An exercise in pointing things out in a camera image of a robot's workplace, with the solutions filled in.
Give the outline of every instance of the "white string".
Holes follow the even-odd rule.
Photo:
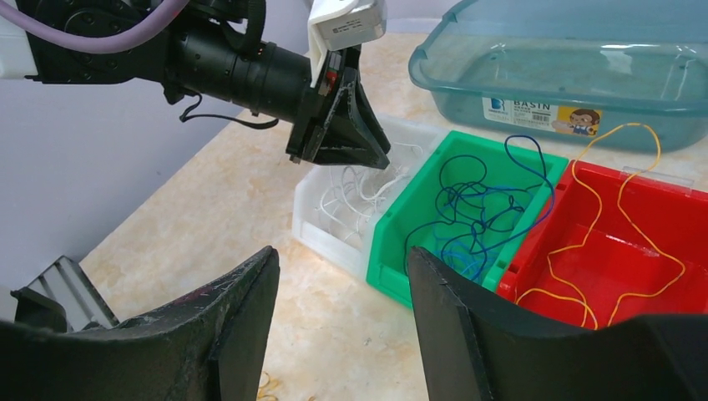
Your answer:
[[[415,159],[419,159],[424,155],[423,148],[419,145],[404,144],[400,142],[392,142],[392,145],[407,147],[412,152]],[[389,168],[384,171],[367,169],[363,167],[345,166],[330,167],[330,187],[325,190],[320,198],[319,206],[316,208],[320,224],[323,226],[323,217],[326,220],[324,226],[326,230],[340,238],[344,242],[348,242],[352,238],[359,241],[363,238],[362,221],[368,223],[374,214],[379,212],[381,204],[386,200],[386,195],[389,190],[397,183],[408,180],[409,175],[403,173],[409,166],[403,164],[395,165],[391,163]],[[341,169],[341,176],[337,182],[334,174],[335,169]],[[382,177],[386,177],[393,173],[394,177],[386,180],[382,184]],[[365,193],[365,188],[371,188],[372,193]],[[347,224],[345,218],[348,212],[353,214],[353,221]],[[332,222],[337,224],[338,229],[332,226]]]

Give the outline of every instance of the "marble countertop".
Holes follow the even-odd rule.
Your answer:
[[[407,73],[426,35],[389,33],[364,45],[362,82],[377,113],[503,140],[446,121]],[[427,399],[412,312],[291,238],[293,193],[310,170],[285,154],[289,124],[227,126],[82,262],[120,320],[147,312],[239,265],[265,245],[281,254],[281,283],[264,371],[281,401]],[[542,140],[574,158],[582,146]],[[708,141],[666,155],[657,171],[708,189]],[[652,155],[591,150],[587,161],[644,168]]]

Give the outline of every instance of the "cartoon sticker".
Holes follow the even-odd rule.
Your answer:
[[[595,136],[602,111],[538,102],[482,98],[484,118],[560,134]]]

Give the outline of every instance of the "purple cable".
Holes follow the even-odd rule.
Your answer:
[[[86,38],[51,28],[0,0],[0,17],[32,35],[63,48],[91,54],[120,53],[154,38],[167,28],[190,0],[164,0],[143,21],[131,29],[105,38]]]

